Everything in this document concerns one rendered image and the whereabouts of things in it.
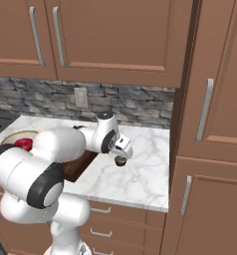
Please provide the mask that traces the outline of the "brown low cupboard door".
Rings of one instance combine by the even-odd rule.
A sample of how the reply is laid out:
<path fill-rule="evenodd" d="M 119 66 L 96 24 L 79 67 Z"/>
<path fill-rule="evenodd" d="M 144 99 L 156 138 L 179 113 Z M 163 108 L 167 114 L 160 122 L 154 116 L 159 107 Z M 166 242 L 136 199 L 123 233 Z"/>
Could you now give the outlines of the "brown low cupboard door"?
<path fill-rule="evenodd" d="M 187 175 L 192 180 L 181 215 Z M 237 163 L 175 160 L 161 255 L 237 255 Z"/>

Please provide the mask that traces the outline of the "wide brown wall cupboard door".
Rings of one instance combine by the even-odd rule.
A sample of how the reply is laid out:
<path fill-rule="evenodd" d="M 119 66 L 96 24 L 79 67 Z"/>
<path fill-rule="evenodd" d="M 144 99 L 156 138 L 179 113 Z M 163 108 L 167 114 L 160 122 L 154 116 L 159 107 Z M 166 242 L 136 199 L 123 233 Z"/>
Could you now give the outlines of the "wide brown wall cupboard door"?
<path fill-rule="evenodd" d="M 181 84 L 194 0 L 45 0 L 58 78 L 87 83 Z M 60 64 L 53 19 L 67 65 Z"/>

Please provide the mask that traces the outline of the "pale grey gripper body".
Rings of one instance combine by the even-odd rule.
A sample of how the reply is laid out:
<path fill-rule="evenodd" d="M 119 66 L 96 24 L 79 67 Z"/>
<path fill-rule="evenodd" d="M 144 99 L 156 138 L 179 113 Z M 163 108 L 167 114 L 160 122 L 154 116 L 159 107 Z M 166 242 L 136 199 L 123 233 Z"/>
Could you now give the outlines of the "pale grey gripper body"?
<path fill-rule="evenodd" d="M 118 156 L 121 156 L 121 157 L 124 157 L 126 159 L 130 159 L 133 155 L 133 150 L 132 150 L 131 147 L 127 147 L 126 149 L 113 148 L 111 150 L 111 153 L 113 153 L 115 155 L 118 155 Z"/>

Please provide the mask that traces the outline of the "tall brown cupboard door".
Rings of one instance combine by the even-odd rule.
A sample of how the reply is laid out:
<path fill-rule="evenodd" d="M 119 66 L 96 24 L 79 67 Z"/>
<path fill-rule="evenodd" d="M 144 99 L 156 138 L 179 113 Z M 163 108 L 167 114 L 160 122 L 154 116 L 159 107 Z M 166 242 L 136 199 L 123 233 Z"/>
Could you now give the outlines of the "tall brown cupboard door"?
<path fill-rule="evenodd" d="M 214 87 L 196 141 L 208 78 Z M 202 0 L 177 154 L 237 162 L 237 0 Z"/>

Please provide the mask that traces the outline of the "brown wooden tray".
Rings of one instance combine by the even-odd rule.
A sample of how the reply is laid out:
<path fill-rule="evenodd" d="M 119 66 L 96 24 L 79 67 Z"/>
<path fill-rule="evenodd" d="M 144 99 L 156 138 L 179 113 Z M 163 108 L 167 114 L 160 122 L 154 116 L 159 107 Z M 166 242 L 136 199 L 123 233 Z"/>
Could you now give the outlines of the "brown wooden tray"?
<path fill-rule="evenodd" d="M 97 156 L 98 154 L 96 152 L 86 150 L 80 158 L 64 162 L 62 167 L 65 179 L 70 182 L 75 182 Z"/>

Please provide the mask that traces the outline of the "brown drawer front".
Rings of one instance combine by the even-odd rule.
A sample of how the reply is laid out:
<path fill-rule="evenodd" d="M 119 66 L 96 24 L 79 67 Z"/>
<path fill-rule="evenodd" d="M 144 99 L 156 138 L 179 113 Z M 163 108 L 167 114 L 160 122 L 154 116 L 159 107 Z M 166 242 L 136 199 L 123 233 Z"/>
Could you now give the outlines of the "brown drawer front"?
<path fill-rule="evenodd" d="M 94 231 L 102 233 L 110 233 L 112 231 L 113 236 L 111 238 L 106 238 L 92 235 L 90 232 L 91 227 Z M 130 226 L 127 224 L 112 224 L 111 222 L 104 224 L 88 224 L 80 228 L 80 233 L 84 235 L 89 235 L 91 237 L 100 237 L 106 241 L 114 241 L 138 247 L 144 246 L 144 232 L 145 230 L 141 227 Z"/>
<path fill-rule="evenodd" d="M 98 251 L 110 253 L 114 251 L 114 255 L 143 255 L 143 250 L 138 250 L 126 246 L 117 246 L 111 243 L 89 243 L 89 247 L 93 252 L 93 248 L 95 247 Z"/>
<path fill-rule="evenodd" d="M 111 213 L 103 214 L 92 211 L 91 215 L 107 220 L 129 223 L 136 226 L 146 226 L 146 211 L 144 209 L 99 201 L 91 202 L 91 208 L 108 209 L 109 207 L 112 208 Z"/>

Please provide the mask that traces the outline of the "tan bowl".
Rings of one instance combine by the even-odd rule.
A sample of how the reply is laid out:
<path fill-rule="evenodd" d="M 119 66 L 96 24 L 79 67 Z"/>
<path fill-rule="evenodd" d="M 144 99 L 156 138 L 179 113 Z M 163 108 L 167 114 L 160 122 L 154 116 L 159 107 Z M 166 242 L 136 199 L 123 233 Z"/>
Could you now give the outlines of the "tan bowl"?
<path fill-rule="evenodd" d="M 5 137 L 0 142 L 0 144 L 5 144 L 5 143 L 12 143 L 12 144 L 14 144 L 14 142 L 17 139 L 20 139 L 20 138 L 23 138 L 23 137 L 34 139 L 34 137 L 37 134 L 38 133 L 35 130 L 21 130 L 21 131 L 17 131 L 17 132 L 11 133 L 7 137 Z"/>

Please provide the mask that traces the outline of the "red donut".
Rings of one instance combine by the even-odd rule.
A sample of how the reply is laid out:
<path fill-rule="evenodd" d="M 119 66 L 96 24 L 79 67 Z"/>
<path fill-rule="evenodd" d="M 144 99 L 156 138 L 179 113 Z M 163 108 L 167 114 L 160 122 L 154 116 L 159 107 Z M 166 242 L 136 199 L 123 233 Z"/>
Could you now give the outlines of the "red donut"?
<path fill-rule="evenodd" d="M 31 138 L 23 137 L 23 138 L 17 139 L 14 142 L 14 144 L 27 151 L 30 151 L 32 149 L 33 140 Z"/>

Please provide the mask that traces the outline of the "grey wall outlet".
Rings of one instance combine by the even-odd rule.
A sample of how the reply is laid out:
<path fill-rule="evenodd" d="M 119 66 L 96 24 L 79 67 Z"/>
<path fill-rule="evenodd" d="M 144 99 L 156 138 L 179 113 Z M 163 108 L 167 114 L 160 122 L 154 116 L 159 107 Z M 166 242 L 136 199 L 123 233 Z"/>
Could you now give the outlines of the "grey wall outlet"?
<path fill-rule="evenodd" d="M 79 108 L 86 108 L 88 104 L 88 95 L 86 88 L 74 88 L 76 105 Z"/>

